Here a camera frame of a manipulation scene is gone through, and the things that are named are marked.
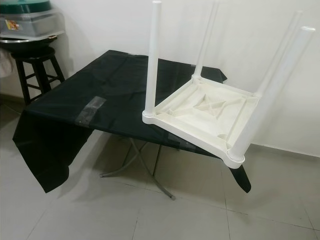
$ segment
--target stool rung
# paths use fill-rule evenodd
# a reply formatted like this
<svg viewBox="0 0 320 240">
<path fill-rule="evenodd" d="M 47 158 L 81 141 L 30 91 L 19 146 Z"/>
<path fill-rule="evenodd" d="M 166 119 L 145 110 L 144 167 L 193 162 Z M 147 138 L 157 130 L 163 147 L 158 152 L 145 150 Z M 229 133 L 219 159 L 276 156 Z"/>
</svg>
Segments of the stool rung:
<svg viewBox="0 0 320 240">
<path fill-rule="evenodd" d="M 51 78 L 51 79 L 49 80 L 49 83 L 52 83 L 53 81 L 58 80 L 58 79 L 59 79 L 59 77 L 58 77 L 58 76 L 55 76 L 55 77 L 53 77 L 53 78 Z"/>
<path fill-rule="evenodd" d="M 35 86 L 35 85 L 31 85 L 29 83 L 26 84 L 29 88 L 33 88 L 33 89 L 39 89 L 40 90 L 40 87 L 38 86 Z"/>
<path fill-rule="evenodd" d="M 26 76 L 25 79 L 26 79 L 26 80 L 27 80 L 27 79 L 30 79 L 30 78 L 34 77 L 35 75 L 36 75 L 36 74 L 32 73 L 32 74 Z"/>
<path fill-rule="evenodd" d="M 39 94 L 38 96 L 35 96 L 34 98 L 31 98 L 30 101 L 36 100 L 38 98 L 40 98 L 42 96 L 42 94 Z"/>
</svg>

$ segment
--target white wall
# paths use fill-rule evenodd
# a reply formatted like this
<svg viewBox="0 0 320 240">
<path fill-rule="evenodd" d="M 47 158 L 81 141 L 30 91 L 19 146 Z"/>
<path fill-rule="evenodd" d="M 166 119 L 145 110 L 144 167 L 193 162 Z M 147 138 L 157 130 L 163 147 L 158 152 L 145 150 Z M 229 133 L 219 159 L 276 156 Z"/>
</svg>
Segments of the white wall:
<svg viewBox="0 0 320 240">
<path fill-rule="evenodd" d="M 52 45 L 70 76 L 107 50 L 148 54 L 151 0 L 51 0 L 64 14 L 66 34 Z M 160 57 L 195 64 L 211 0 L 163 0 Z M 205 65 L 227 84 L 255 91 L 295 10 L 301 25 L 318 28 L 255 143 L 320 156 L 319 0 L 225 0 L 218 10 Z M 16 77 L 1 92 L 21 96 Z"/>
</svg>

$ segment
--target white plastic chair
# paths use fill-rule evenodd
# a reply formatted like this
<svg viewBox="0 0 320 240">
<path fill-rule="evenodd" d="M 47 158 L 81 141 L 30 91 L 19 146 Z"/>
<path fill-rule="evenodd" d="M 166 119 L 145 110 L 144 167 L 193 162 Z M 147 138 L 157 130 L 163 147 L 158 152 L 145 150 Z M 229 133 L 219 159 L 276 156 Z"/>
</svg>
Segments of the white plastic chair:
<svg viewBox="0 0 320 240">
<path fill-rule="evenodd" d="M 161 1 L 153 1 L 145 110 L 142 120 L 157 125 L 216 155 L 232 169 L 245 152 L 301 58 L 315 29 L 297 25 L 296 12 L 257 92 L 247 92 L 201 77 L 218 4 L 213 3 L 191 79 L 155 106 Z"/>
</svg>

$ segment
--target tiled floor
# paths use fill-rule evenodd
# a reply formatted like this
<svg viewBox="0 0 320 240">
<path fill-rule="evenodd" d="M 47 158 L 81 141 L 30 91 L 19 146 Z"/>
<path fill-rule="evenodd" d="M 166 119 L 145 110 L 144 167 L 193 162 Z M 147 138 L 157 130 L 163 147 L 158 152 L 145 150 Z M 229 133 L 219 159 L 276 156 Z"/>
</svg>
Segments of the tiled floor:
<svg viewBox="0 0 320 240">
<path fill-rule="evenodd" d="M 94 131 L 70 177 L 45 194 L 15 147 L 18 115 L 0 107 L 2 240 L 320 240 L 320 159 L 252 145 L 246 194 L 219 160 L 162 148 L 156 178 L 139 162 L 112 178 L 129 143 Z M 143 156 L 154 166 L 158 146 Z"/>
</svg>

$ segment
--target metal table leg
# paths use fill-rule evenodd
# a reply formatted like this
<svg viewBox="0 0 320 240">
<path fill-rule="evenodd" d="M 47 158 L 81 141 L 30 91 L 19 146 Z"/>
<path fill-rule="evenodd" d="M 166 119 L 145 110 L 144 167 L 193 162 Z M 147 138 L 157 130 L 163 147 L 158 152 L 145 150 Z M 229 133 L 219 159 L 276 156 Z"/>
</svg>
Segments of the metal table leg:
<svg viewBox="0 0 320 240">
<path fill-rule="evenodd" d="M 135 144 L 135 141 L 130 138 L 130 141 L 131 141 L 131 144 L 138 156 L 138 158 L 140 159 L 144 169 L 146 170 L 146 172 L 148 173 L 148 175 L 151 177 L 151 179 L 153 180 L 153 182 L 155 183 L 155 185 L 165 194 L 167 195 L 169 198 L 171 198 L 172 200 L 175 200 L 176 197 L 174 195 L 172 195 L 168 190 L 165 189 L 164 186 L 162 186 L 156 179 L 155 177 L 153 176 L 153 174 L 150 172 L 149 168 L 147 167 L 143 157 L 141 156 L 141 151 L 138 149 L 137 145 Z"/>
<path fill-rule="evenodd" d="M 156 170 L 157 170 L 157 166 L 158 166 L 158 160 L 160 158 L 161 148 L 162 148 L 162 145 L 159 145 L 158 154 L 156 155 L 156 160 L 155 160 L 155 163 L 154 163 L 152 176 L 156 175 Z"/>
<path fill-rule="evenodd" d="M 143 144 L 143 146 L 140 148 L 139 151 L 141 152 L 143 149 L 146 148 L 146 146 L 147 146 L 147 142 Z M 129 167 L 129 166 L 133 163 L 133 161 L 137 158 L 137 156 L 138 156 L 138 155 L 136 154 L 136 155 L 134 155 L 128 162 L 126 162 L 126 160 L 127 160 L 127 158 L 128 158 L 128 155 L 129 155 L 129 153 L 130 153 L 131 147 L 132 147 L 132 144 L 131 144 L 131 146 L 130 146 L 130 148 L 129 148 L 126 156 L 125 156 L 125 159 L 124 159 L 124 161 L 123 161 L 122 167 L 120 167 L 119 169 L 117 169 L 117 170 L 115 170 L 115 171 L 106 172 L 106 173 L 101 173 L 101 174 L 100 174 L 100 178 L 108 178 L 108 177 L 111 177 L 111 176 L 113 176 L 113 175 L 116 175 L 116 174 L 118 174 L 118 173 L 121 173 L 121 172 L 124 171 L 127 167 Z"/>
</svg>

